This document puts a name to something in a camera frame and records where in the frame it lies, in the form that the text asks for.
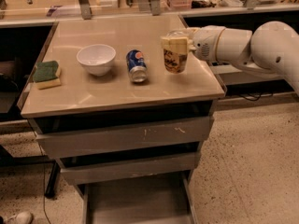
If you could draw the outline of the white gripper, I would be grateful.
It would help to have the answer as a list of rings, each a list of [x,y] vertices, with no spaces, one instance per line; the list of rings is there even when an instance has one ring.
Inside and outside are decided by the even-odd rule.
[[[217,61],[217,46],[224,26],[208,25],[202,28],[188,27],[184,30],[186,36],[163,36],[161,38],[163,49],[175,53],[189,53],[202,61]],[[193,42],[187,36],[193,36]]]

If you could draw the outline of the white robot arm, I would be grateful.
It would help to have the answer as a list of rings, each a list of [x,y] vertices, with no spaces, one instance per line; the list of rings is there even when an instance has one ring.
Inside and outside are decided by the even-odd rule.
[[[208,25],[169,32],[161,38],[164,64],[171,73],[184,70],[187,57],[228,63],[246,73],[284,79],[299,94],[299,34],[281,21],[255,31]]]

